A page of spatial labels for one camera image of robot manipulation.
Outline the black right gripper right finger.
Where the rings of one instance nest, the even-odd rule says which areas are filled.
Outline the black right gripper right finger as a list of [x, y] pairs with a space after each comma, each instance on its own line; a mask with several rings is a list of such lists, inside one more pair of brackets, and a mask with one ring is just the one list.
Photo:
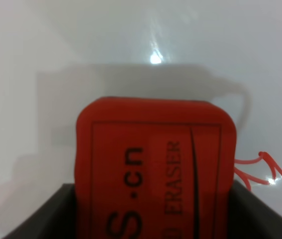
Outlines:
[[229, 193], [229, 239], [282, 239], [282, 217], [234, 181]]

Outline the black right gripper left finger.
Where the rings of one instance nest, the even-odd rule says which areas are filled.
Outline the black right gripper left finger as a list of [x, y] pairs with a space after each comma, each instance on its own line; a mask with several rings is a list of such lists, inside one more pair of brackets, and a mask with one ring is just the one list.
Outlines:
[[60, 189], [6, 239], [75, 239], [77, 203], [74, 184]]

